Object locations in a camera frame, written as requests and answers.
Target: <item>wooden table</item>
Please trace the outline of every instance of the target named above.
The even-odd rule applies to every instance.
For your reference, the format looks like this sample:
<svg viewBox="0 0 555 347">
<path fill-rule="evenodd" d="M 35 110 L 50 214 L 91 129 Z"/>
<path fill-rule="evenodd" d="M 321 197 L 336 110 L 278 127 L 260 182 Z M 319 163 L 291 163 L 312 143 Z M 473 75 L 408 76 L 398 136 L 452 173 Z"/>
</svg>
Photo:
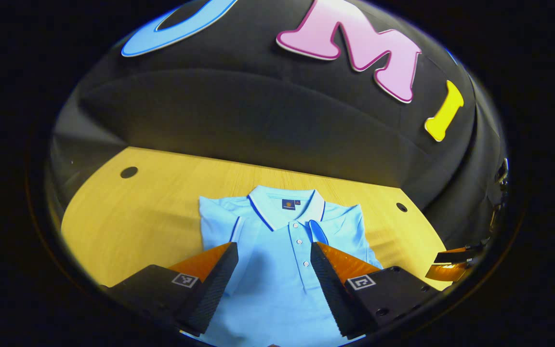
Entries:
<svg viewBox="0 0 555 347">
<path fill-rule="evenodd" d="M 122 178 L 128 167 L 138 172 Z M 202 252 L 199 196 L 247 196 L 258 185 L 317 189 L 328 202 L 361 204 L 366 238 L 384 267 L 401 266 L 439 290 L 450 284 L 425 278 L 445 248 L 399 188 L 137 147 L 124 149 L 84 183 L 61 232 L 88 275 L 114 286 L 149 264 L 169 267 Z"/>
</svg>

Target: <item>letter cutout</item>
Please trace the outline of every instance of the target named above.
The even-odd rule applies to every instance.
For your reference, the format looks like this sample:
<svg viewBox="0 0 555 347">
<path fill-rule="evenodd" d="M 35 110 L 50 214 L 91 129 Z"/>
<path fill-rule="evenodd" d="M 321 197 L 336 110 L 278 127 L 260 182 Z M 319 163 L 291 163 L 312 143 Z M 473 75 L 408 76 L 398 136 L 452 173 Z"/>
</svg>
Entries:
<svg viewBox="0 0 555 347">
<path fill-rule="evenodd" d="M 458 109 L 464 106 L 464 98 L 460 90 L 451 81 L 447 81 L 447 90 L 445 102 L 440 110 L 436 112 L 436 116 L 425 121 L 425 130 L 438 142 L 445 138 L 445 131 L 447 131 L 453 117 L 455 117 Z"/>
<path fill-rule="evenodd" d="M 332 61 L 341 53 L 333 42 L 338 26 L 342 26 L 350 65 L 355 71 L 366 70 L 390 53 L 387 65 L 376 70 L 374 79 L 390 95 L 403 103 L 410 103 L 421 49 L 394 29 L 377 33 L 362 11 L 349 2 L 315 0 L 299 28 L 282 31 L 276 42 L 288 51 Z"/>
<path fill-rule="evenodd" d="M 451 52 L 449 52 L 448 49 L 445 49 L 445 51 L 447 51 L 447 53 L 449 53 L 449 57 L 451 57 L 451 60 L 453 60 L 453 62 L 455 63 L 455 65 L 458 65 L 458 61 L 455 60 L 455 58 L 453 57 L 453 55 L 451 54 Z"/>
<path fill-rule="evenodd" d="M 121 49 L 121 55 L 124 57 L 135 57 L 188 38 L 211 26 L 211 24 L 227 13 L 235 2 L 237 0 L 210 0 L 192 17 L 170 28 L 158 30 L 157 28 L 160 24 L 179 9 L 177 7 L 138 29 L 126 42 L 123 49 Z"/>
</svg>

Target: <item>yellow letter i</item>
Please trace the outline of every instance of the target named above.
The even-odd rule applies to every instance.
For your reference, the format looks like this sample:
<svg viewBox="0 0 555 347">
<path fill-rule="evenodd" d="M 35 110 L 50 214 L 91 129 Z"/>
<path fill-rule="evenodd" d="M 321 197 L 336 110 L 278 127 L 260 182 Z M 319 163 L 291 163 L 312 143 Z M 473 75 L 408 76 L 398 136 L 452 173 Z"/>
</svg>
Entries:
<svg viewBox="0 0 555 347">
<path fill-rule="evenodd" d="M 436 116 L 425 121 L 425 129 L 438 142 L 445 138 L 445 131 L 458 112 L 458 108 L 464 106 L 464 98 L 460 90 L 451 81 L 447 81 L 447 90 L 449 91 L 447 98 Z"/>
</svg>

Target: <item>shirt sleeve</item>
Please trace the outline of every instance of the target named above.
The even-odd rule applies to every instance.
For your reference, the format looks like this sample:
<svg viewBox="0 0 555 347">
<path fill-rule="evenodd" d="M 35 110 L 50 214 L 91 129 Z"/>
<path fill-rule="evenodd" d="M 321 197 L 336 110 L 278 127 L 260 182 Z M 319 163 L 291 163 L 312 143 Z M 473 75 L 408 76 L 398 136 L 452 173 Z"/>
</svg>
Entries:
<svg viewBox="0 0 555 347">
<path fill-rule="evenodd" d="M 341 227 L 336 228 L 336 230 L 326 230 L 325 235 L 329 242 L 329 246 L 382 269 L 383 266 L 378 259 L 376 259 L 376 255 L 372 248 L 370 248 L 370 244 L 365 237 L 363 213 L 361 213 L 360 216 L 359 220 L 355 219 L 354 223 L 345 221 L 341 224 Z"/>
<path fill-rule="evenodd" d="M 227 242 L 237 242 L 243 218 L 220 206 L 218 200 L 201 196 L 198 200 L 200 212 L 200 232 L 203 250 L 220 246 Z"/>
</svg>

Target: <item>shirt collar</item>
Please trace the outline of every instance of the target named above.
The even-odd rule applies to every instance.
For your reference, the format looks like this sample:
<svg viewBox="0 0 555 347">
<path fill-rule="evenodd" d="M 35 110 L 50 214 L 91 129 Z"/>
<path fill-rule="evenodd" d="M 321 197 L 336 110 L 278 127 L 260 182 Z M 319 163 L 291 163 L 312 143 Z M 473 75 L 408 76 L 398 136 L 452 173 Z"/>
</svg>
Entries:
<svg viewBox="0 0 555 347">
<path fill-rule="evenodd" d="M 296 219 L 300 224 L 307 224 L 311 219 L 322 220 L 324 215 L 325 201 L 316 189 L 311 190 L 287 190 L 273 187 L 257 186 L 248 195 L 256 213 L 267 223 L 271 231 L 287 226 L 291 219 L 287 219 L 280 211 L 269 203 L 269 196 L 280 196 L 284 198 L 302 198 L 309 200 L 308 207 Z"/>
</svg>

